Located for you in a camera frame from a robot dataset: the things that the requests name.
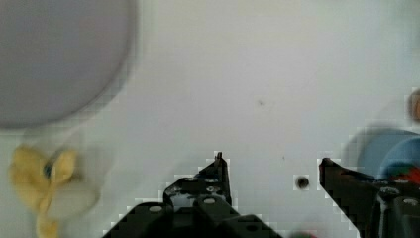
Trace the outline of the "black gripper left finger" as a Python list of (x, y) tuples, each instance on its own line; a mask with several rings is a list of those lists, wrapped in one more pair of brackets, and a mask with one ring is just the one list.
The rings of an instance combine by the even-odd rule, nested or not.
[(103, 238), (282, 238), (232, 206), (228, 164), (218, 152), (191, 178), (169, 185), (161, 202), (132, 208)]

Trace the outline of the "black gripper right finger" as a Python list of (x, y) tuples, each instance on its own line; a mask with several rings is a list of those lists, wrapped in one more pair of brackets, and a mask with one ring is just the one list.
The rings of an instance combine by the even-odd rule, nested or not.
[(361, 238), (420, 238), (418, 184), (375, 179), (329, 158), (319, 165), (319, 182)]

